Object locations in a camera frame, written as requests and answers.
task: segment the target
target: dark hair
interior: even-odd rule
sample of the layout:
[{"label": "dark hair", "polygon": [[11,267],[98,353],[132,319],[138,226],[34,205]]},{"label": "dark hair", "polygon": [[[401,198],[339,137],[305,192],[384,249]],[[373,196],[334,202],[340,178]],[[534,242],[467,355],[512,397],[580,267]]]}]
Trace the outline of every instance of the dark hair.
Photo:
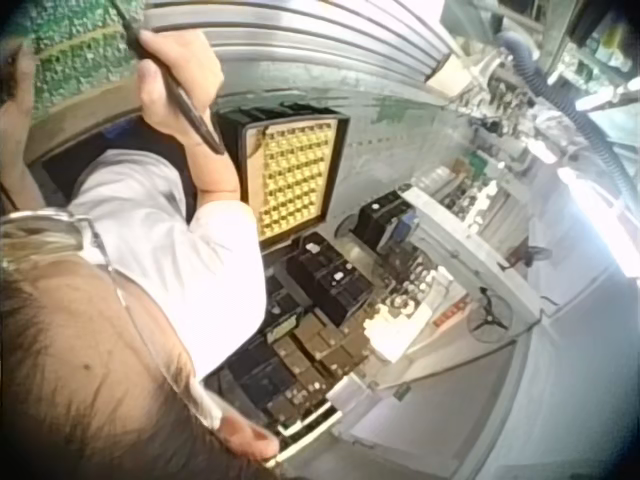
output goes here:
[{"label": "dark hair", "polygon": [[166,382],[157,386],[160,408],[144,431],[116,433],[109,426],[90,431],[100,387],[89,405],[56,406],[55,415],[48,415],[47,404],[53,404],[64,385],[53,391],[43,388],[47,335],[38,301],[4,269],[0,280],[3,472],[66,480],[277,478],[228,450]]}]

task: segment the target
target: eyeglass frame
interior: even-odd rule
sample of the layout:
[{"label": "eyeglass frame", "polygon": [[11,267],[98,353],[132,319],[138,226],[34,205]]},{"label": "eyeglass frame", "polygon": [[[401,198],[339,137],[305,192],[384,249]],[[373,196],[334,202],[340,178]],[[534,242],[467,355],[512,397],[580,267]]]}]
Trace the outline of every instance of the eyeglass frame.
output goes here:
[{"label": "eyeglass frame", "polygon": [[[211,392],[208,392],[195,379],[192,379],[192,381],[190,382],[190,385],[189,385],[190,393],[191,393],[192,397],[191,398],[187,397],[182,392],[182,389],[180,389],[178,387],[177,383],[173,380],[171,374],[167,371],[167,369],[165,367],[163,367],[163,363],[158,359],[158,357],[155,354],[153,348],[149,345],[149,342],[145,338],[144,334],[142,333],[142,331],[140,329],[140,326],[138,325],[138,322],[136,322],[136,320],[134,318],[134,315],[131,312],[131,308],[129,307],[129,304],[125,300],[124,292],[122,291],[122,289],[118,285],[118,281],[117,281],[117,278],[116,278],[116,270],[113,267],[113,264],[111,262],[109,254],[107,252],[106,246],[104,245],[104,241],[102,240],[102,236],[100,235],[100,233],[96,229],[96,226],[95,226],[93,220],[91,219],[91,217],[86,216],[86,215],[76,215],[73,212],[70,212],[70,211],[64,210],[64,209],[47,208],[47,209],[41,209],[41,210],[29,210],[29,211],[12,212],[12,213],[10,213],[8,215],[5,215],[5,216],[0,218],[0,227],[6,225],[8,222],[20,221],[21,219],[29,219],[29,218],[37,218],[37,217],[46,218],[46,219],[50,219],[50,220],[61,221],[61,222],[68,223],[68,224],[72,224],[78,230],[78,234],[79,234],[80,239],[82,240],[82,243],[83,243],[81,249],[78,250],[78,251],[69,250],[68,252],[62,252],[62,253],[58,253],[58,254],[79,254],[79,253],[82,253],[86,248],[86,246],[84,245],[84,240],[85,240],[85,233],[84,232],[86,230],[83,230],[80,227],[80,225],[86,225],[87,226],[87,229],[88,229],[88,231],[90,233],[89,240],[90,240],[91,246],[95,247],[100,252],[100,254],[102,255],[102,258],[104,260],[104,266],[105,266],[105,268],[107,270],[107,274],[109,276],[109,279],[111,280],[111,284],[113,286],[114,292],[115,292],[120,304],[122,305],[122,307],[126,311],[130,322],[132,323],[134,329],[136,330],[136,333],[140,337],[140,340],[145,345],[145,348],[148,350],[149,354],[151,355],[151,358],[153,359],[154,363],[156,364],[158,369],[161,371],[161,373],[164,376],[164,378],[167,381],[167,383],[169,383],[169,385],[176,392],[176,394],[185,402],[185,404],[191,410],[191,412],[209,430],[215,432],[220,427],[220,422],[222,420],[223,411],[225,410],[225,406],[220,404],[219,400],[221,400],[221,399],[216,399],[215,395],[213,395]],[[0,231],[0,239],[2,239],[2,231],[4,231],[4,229],[0,229],[0,230],[1,230]],[[17,261],[17,262],[12,264],[12,262],[10,260],[6,259],[4,257],[4,255],[3,255],[3,257],[2,257],[2,267],[3,268],[8,268],[8,269],[19,268],[17,266],[17,264],[20,263],[21,261],[24,261],[24,259],[21,259],[21,260],[19,260],[19,261]]]}]

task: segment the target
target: hand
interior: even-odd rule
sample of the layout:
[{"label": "hand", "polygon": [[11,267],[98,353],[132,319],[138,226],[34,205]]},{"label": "hand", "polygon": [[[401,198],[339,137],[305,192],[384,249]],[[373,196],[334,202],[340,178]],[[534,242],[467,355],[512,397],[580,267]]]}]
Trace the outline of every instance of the hand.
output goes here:
[{"label": "hand", "polygon": [[37,60],[31,47],[21,40],[7,40],[0,45],[0,50],[2,58],[18,51],[15,94],[0,107],[0,169],[5,176],[23,166],[24,148],[33,112],[33,79]]},{"label": "hand", "polygon": [[[171,70],[180,85],[210,123],[209,107],[224,81],[218,58],[199,30],[169,33],[140,32],[140,42]],[[169,103],[160,69],[151,60],[138,66],[142,116],[156,130],[175,137],[185,147],[202,144],[180,112]]]}]

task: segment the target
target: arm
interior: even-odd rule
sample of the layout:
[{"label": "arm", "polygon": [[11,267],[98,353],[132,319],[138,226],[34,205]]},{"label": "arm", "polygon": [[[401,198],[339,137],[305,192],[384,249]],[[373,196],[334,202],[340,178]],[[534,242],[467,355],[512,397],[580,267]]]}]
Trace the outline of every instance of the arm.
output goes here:
[{"label": "arm", "polygon": [[24,163],[24,149],[33,111],[33,77],[36,63],[28,46],[19,46],[15,42],[2,46],[3,51],[15,51],[17,48],[20,51],[15,68],[15,95],[0,108],[0,181],[5,211],[16,209],[11,201],[18,210],[37,210],[45,207],[42,193]]},{"label": "arm", "polygon": [[[140,41],[171,69],[210,125],[209,106],[224,76],[205,36],[199,31],[163,34],[143,31]],[[157,66],[151,60],[143,60],[138,75],[143,117],[152,127],[172,135],[184,146],[191,177],[198,189],[198,206],[218,200],[240,200],[240,182],[231,159],[209,150],[167,101]]]}]

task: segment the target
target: circuit board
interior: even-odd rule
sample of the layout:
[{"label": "circuit board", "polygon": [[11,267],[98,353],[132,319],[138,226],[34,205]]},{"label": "circuit board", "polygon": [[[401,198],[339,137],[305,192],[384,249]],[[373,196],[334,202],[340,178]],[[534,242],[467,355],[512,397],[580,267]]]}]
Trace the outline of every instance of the circuit board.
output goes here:
[{"label": "circuit board", "polygon": [[[119,3],[132,19],[142,19],[144,0]],[[35,120],[133,73],[134,58],[109,0],[32,0],[23,5],[8,33],[29,38],[39,59]]]}]

